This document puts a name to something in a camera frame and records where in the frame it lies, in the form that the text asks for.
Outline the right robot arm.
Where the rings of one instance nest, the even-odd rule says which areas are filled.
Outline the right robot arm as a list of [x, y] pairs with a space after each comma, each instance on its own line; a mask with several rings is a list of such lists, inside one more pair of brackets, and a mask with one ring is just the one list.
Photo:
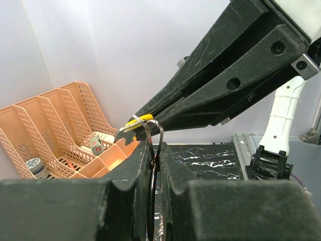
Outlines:
[[137, 115], [166, 131], [230, 121], [275, 93], [250, 168], [285, 179], [289, 135], [300, 94], [320, 72], [320, 1], [230, 1], [176, 74]]

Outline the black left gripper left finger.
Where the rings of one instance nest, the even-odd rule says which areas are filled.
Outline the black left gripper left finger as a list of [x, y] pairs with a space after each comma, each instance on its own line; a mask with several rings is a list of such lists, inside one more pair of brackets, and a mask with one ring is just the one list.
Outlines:
[[1, 240], [145, 240], [150, 152], [101, 178], [4, 180]]

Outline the key with yellow tag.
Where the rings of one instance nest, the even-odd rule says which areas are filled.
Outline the key with yellow tag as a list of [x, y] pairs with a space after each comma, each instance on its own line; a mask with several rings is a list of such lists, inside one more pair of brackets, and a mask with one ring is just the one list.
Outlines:
[[125, 139], [126, 146], [134, 141], [139, 128], [147, 127], [146, 122], [153, 119], [152, 114], [145, 114], [140, 117], [136, 116], [135, 114], [131, 114], [131, 116], [133, 120], [121, 127], [116, 134], [116, 139]]

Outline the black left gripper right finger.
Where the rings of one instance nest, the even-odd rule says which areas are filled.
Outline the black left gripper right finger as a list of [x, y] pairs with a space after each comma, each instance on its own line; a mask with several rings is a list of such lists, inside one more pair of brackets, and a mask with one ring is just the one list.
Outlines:
[[320, 240], [320, 215], [293, 181], [204, 180], [160, 155], [166, 240]]

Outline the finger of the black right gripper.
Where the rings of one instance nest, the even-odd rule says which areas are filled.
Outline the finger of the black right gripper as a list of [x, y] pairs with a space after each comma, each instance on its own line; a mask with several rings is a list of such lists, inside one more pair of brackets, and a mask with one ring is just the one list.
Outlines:
[[281, 86], [285, 80], [272, 80], [276, 63], [267, 63], [269, 34], [247, 30], [205, 72], [205, 82], [189, 88], [185, 97], [154, 117], [165, 131], [215, 126], [234, 118], [255, 102]]
[[141, 116], [150, 113], [156, 117], [167, 107], [185, 97], [189, 88], [204, 83], [206, 69], [216, 65], [223, 52], [237, 43], [266, 12], [268, 9], [262, 1], [231, 1], [183, 66], [166, 86], [135, 114]]

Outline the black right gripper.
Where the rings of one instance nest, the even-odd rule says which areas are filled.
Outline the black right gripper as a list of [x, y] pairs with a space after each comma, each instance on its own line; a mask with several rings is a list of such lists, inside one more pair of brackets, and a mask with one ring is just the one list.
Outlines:
[[271, 19], [267, 63], [276, 63], [272, 80], [304, 80], [320, 73], [320, 1], [264, 1]]

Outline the large metal keyring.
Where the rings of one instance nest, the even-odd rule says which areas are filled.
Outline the large metal keyring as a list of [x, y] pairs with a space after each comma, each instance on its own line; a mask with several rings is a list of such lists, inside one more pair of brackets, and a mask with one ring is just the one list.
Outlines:
[[[160, 160], [159, 156], [162, 149], [163, 138], [164, 138], [164, 129], [158, 123], [158, 121], [151, 119], [146, 122], [146, 140], [150, 150], [150, 176], [149, 176], [149, 183], [148, 183], [148, 193], [147, 193], [147, 214], [146, 214], [146, 229], [147, 229], [147, 238], [148, 240], [154, 240], [154, 204], [155, 204], [155, 188], [156, 188], [156, 179], [157, 174], [160, 171]], [[154, 153], [153, 149], [153, 142], [152, 142], [152, 128], [150, 125], [154, 125], [159, 130], [159, 142], [157, 152]]]

